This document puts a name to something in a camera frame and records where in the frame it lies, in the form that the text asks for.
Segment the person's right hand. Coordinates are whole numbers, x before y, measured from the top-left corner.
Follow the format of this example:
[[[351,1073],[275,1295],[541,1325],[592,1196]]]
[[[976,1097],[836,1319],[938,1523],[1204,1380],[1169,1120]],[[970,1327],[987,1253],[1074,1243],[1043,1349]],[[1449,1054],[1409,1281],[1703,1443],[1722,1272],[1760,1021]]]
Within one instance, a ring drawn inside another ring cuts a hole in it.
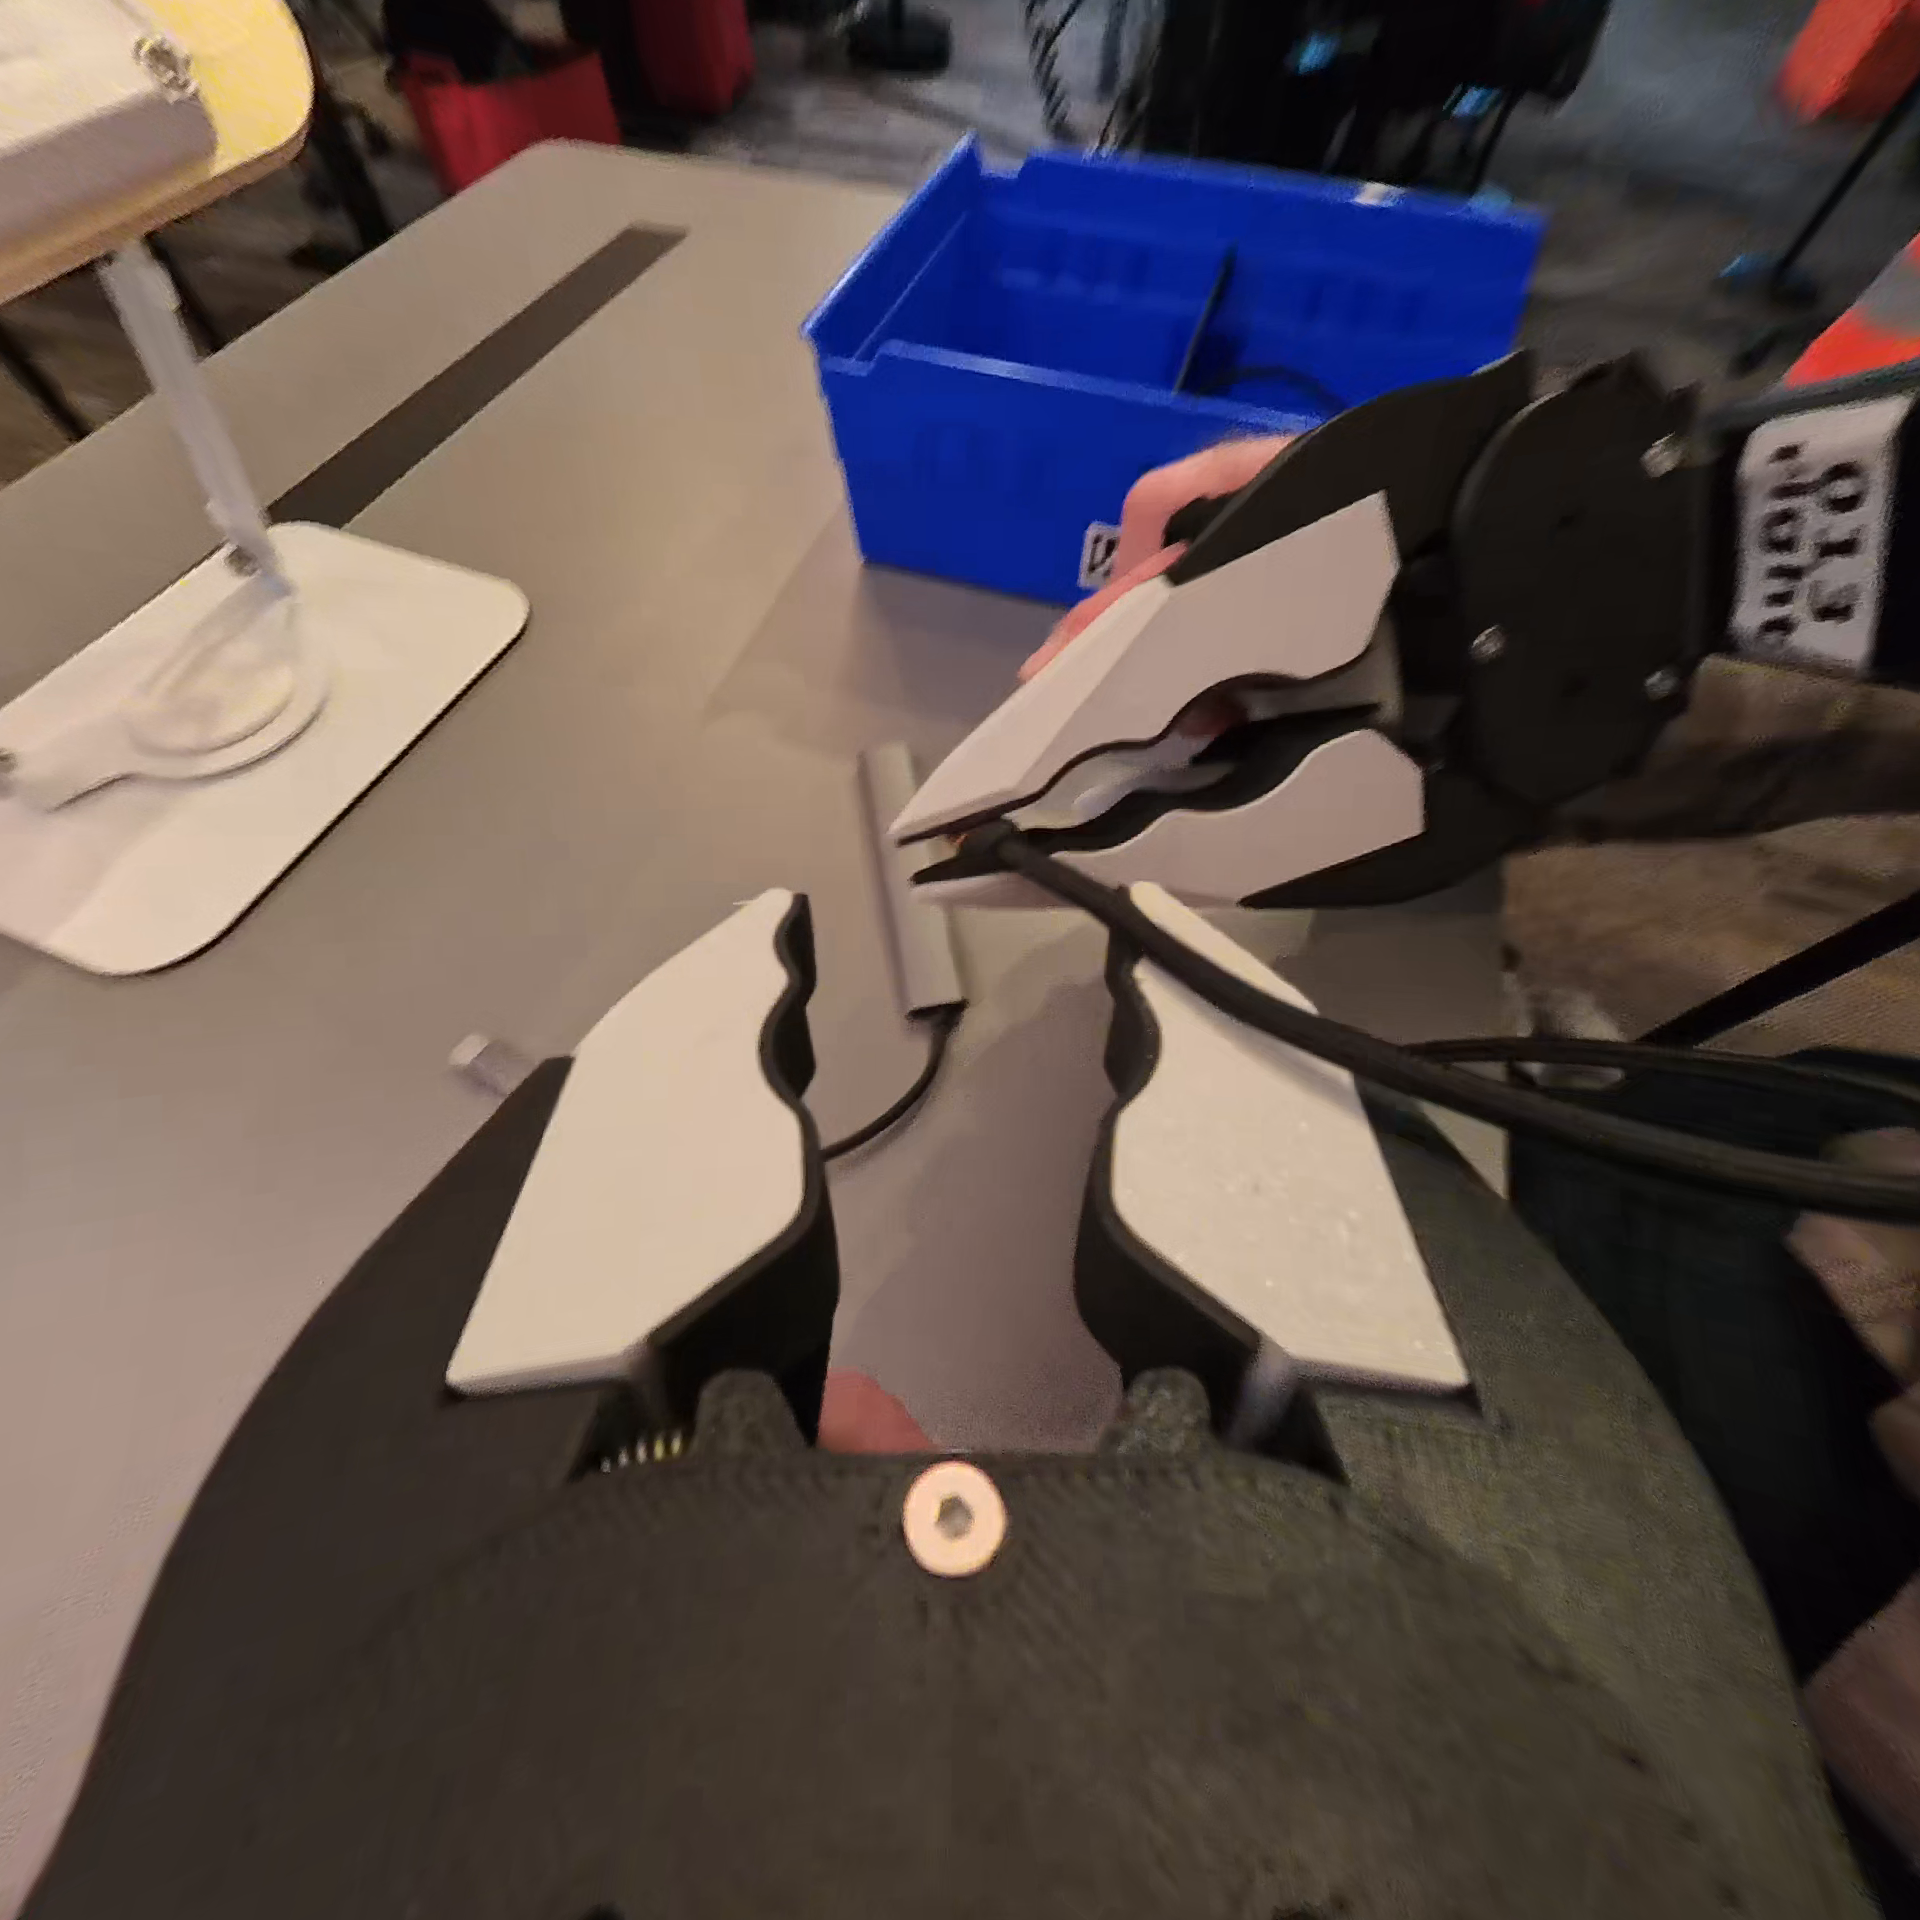
[[[1193,501],[1240,494],[1287,444],[1291,433],[1226,438],[1144,473],[1123,501],[1107,583],[1056,622],[1043,647],[1021,663],[1018,680],[1028,683],[1048,671],[1052,661],[1098,624],[1113,603],[1175,565],[1186,542],[1167,539],[1169,520]]]

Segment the person's right forearm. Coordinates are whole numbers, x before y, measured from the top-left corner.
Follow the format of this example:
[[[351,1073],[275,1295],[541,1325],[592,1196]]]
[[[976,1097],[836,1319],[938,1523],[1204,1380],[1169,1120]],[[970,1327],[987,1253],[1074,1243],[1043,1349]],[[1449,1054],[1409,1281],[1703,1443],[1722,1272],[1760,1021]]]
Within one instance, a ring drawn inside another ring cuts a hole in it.
[[[1728,655],[1640,768],[1556,808],[1548,845],[1648,845],[1919,811],[1919,695]]]

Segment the orange traffic cone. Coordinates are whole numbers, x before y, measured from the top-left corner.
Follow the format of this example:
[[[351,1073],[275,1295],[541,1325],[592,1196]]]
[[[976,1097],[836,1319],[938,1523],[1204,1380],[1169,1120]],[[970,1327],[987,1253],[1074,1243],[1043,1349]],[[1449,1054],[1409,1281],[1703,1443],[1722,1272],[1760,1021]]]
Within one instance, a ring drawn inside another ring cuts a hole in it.
[[[1789,389],[1898,368],[1919,359],[1919,235],[1812,342],[1796,355]]]

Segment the blue plastic bin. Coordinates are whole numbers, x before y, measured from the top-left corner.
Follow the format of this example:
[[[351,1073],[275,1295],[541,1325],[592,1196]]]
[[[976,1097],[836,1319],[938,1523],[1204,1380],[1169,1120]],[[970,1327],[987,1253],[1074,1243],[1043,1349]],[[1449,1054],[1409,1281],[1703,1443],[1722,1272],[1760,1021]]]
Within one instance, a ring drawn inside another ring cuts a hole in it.
[[[1546,232],[1492,191],[1064,150],[996,169],[968,135],[802,329],[859,556],[1067,606],[1104,585],[1144,473],[1506,356]]]

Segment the slim dark usb hub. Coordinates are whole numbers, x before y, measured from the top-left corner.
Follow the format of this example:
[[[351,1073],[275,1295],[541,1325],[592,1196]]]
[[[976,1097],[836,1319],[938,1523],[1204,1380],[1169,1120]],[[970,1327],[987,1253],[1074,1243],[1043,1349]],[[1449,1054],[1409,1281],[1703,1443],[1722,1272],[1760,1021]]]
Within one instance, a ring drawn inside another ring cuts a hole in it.
[[[913,772],[898,744],[859,756],[901,1005],[928,1030],[920,1081],[888,1113],[819,1143],[802,1099],[815,1071],[809,900],[775,887],[637,977],[572,1055],[531,1069],[447,1176],[500,1196],[531,1187],[579,1211],[605,1200],[824,1208],[826,1164],[923,1102],[970,1000],[946,915],[891,836]]]

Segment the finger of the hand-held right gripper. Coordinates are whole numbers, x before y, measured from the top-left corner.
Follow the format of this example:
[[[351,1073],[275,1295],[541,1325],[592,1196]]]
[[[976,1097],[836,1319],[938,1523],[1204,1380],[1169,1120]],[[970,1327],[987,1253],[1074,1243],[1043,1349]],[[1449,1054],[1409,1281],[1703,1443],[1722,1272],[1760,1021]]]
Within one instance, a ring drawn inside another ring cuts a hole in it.
[[[1203,697],[1308,685],[1377,638],[1402,553],[1383,492],[1199,577],[1107,606],[928,775],[891,825],[923,840],[1041,799],[1076,764],[1151,744]]]
[[[1013,905],[1025,879],[965,849],[987,825],[1104,885],[1248,905],[1417,839],[1425,769],[1377,727],[1169,732],[1041,758],[978,727],[903,804],[915,883],[961,905]]]

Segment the black bin divider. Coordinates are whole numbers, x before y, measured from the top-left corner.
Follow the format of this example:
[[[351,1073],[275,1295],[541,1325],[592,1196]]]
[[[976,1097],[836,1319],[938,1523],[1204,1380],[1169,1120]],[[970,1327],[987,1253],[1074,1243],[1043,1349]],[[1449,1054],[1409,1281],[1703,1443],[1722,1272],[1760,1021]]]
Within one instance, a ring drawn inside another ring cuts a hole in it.
[[[1189,337],[1185,342],[1185,352],[1177,366],[1177,373],[1170,382],[1172,392],[1193,392],[1195,371],[1204,356],[1210,331],[1217,323],[1217,313],[1223,305],[1233,278],[1237,273],[1237,246],[1228,244],[1220,252],[1220,261],[1217,263],[1217,273],[1212,286],[1208,287],[1208,296],[1199,311],[1195,323],[1192,325]]]

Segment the red bag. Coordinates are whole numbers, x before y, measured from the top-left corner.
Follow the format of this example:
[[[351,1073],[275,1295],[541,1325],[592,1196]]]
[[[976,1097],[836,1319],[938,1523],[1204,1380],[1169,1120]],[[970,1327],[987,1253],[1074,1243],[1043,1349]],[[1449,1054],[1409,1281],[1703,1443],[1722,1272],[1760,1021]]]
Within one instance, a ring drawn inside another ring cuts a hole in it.
[[[731,112],[754,80],[749,4],[628,1],[640,77],[655,104],[695,120]]]
[[[623,143],[604,67],[588,47],[538,49],[531,70],[506,80],[469,83],[437,55],[407,55],[394,76],[447,197],[547,141]]]

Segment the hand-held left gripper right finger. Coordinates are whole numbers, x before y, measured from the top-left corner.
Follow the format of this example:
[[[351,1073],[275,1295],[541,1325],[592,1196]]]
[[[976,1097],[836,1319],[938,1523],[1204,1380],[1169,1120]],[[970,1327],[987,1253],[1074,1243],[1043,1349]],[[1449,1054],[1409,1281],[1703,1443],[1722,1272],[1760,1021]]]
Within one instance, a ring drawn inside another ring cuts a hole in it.
[[[1189,1372],[1233,1446],[1311,1387],[1473,1392],[1354,1077],[1220,1011],[1108,937],[1112,1108],[1073,1257],[1074,1304],[1130,1384]]]

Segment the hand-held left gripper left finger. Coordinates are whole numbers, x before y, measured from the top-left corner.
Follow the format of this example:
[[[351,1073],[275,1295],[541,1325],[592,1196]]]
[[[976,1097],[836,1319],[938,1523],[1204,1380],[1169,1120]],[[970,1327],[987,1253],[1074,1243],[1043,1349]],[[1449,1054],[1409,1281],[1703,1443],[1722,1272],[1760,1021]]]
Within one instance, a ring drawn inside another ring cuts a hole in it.
[[[595,1021],[452,1345],[457,1397],[615,1384],[668,1430],[754,1372],[819,1437],[836,1243],[815,985],[809,900],[775,887]]]

